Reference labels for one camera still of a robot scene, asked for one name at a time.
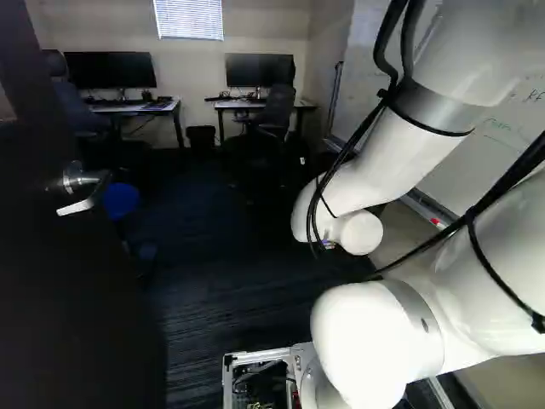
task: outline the computer monitor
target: computer monitor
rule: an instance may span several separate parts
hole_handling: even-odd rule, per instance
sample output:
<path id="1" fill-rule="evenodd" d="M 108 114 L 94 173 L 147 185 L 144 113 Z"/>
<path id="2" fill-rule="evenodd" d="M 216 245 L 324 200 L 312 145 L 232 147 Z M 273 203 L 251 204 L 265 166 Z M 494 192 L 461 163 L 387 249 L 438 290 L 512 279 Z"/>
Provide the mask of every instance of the computer monitor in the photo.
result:
<path id="1" fill-rule="evenodd" d="M 226 54 L 228 87 L 293 84 L 295 64 L 288 54 Z"/>
<path id="2" fill-rule="evenodd" d="M 150 53 L 64 53 L 71 81 L 79 89 L 156 88 Z"/>

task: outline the window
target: window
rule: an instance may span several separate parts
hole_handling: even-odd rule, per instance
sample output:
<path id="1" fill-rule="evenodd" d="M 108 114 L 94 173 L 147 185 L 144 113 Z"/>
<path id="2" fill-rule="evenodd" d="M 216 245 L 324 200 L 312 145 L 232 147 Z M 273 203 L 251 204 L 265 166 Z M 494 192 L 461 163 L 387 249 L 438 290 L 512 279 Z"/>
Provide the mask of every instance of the window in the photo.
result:
<path id="1" fill-rule="evenodd" d="M 159 38 L 223 41 L 221 0 L 153 0 Z"/>

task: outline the office chair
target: office chair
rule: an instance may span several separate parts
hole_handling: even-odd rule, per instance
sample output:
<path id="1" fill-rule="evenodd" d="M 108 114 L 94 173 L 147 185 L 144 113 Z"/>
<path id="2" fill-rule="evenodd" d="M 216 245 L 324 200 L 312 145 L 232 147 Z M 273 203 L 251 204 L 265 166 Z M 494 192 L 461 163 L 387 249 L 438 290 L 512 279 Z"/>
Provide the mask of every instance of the office chair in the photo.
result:
<path id="1" fill-rule="evenodd" d="M 68 66 L 62 53 L 58 49 L 44 49 L 42 53 L 47 61 L 54 91 L 72 131 L 81 137 L 108 131 L 111 127 L 110 121 L 91 112 L 76 86 L 68 81 Z"/>
<path id="2" fill-rule="evenodd" d="M 293 87 L 273 85 L 263 111 L 246 121 L 247 132 L 223 144 L 228 170 L 246 193 L 284 184 L 284 142 L 294 103 Z"/>
<path id="3" fill-rule="evenodd" d="M 134 169 L 140 166 L 149 144 L 122 141 L 112 122 L 92 112 L 76 86 L 69 81 L 68 66 L 58 49 L 44 49 L 54 91 L 59 97 L 67 122 L 77 137 L 77 145 L 87 169 Z"/>
<path id="4" fill-rule="evenodd" d="M 273 85 L 265 109 L 247 121 L 248 134 L 273 136 L 281 142 L 290 130 L 290 116 L 295 104 L 295 89 L 288 84 Z"/>

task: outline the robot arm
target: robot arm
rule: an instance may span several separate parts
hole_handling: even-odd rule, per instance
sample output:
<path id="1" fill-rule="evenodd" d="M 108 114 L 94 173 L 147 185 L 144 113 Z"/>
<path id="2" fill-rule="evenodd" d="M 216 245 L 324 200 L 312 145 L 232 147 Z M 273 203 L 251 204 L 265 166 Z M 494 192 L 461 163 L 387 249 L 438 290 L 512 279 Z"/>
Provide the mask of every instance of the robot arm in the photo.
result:
<path id="1" fill-rule="evenodd" d="M 320 239 L 355 255 L 380 244 L 382 224 L 365 208 L 408 193 L 463 141 L 487 107 L 497 105 L 525 72 L 545 66 L 544 10 L 542 3 L 522 0 L 444 2 L 412 78 L 404 78 L 388 101 L 362 153 L 322 192 L 316 210 Z M 301 242 L 307 241 L 315 188 L 312 181 L 302 190 L 292 213 L 292 232 Z"/>
<path id="2" fill-rule="evenodd" d="M 373 251 L 382 239 L 380 221 L 364 208 L 411 190 L 487 107 L 497 105 L 526 71 L 545 66 L 543 2 L 447 0 L 440 13 L 412 78 L 376 120 L 363 152 L 323 191 L 331 212 L 319 203 L 319 238 L 353 254 Z M 307 240 L 315 186 L 305 187 L 292 214 L 300 241 Z M 544 192 L 542 172 L 511 189 L 474 224 L 502 282 L 541 315 Z M 339 393 L 338 404 L 328 407 L 390 408 L 415 380 L 497 356 L 545 352 L 545 335 L 491 277 L 471 241 L 463 228 L 430 271 L 336 287 L 318 300 L 311 319 L 314 348 Z"/>

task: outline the door handle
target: door handle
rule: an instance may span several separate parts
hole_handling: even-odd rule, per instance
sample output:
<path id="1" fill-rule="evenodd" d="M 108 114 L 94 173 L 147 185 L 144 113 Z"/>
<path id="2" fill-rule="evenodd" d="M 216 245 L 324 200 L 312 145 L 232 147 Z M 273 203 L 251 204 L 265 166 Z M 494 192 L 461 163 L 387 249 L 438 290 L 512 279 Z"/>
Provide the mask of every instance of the door handle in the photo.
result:
<path id="1" fill-rule="evenodd" d="M 95 185 L 95 188 L 87 198 L 57 209 L 57 215 L 68 216 L 92 209 L 100 201 L 111 179 L 112 173 L 109 170 L 86 172 L 83 171 L 81 162 L 74 160 L 63 172 L 62 187 L 64 190 L 68 194 L 74 194 L 83 186 Z"/>

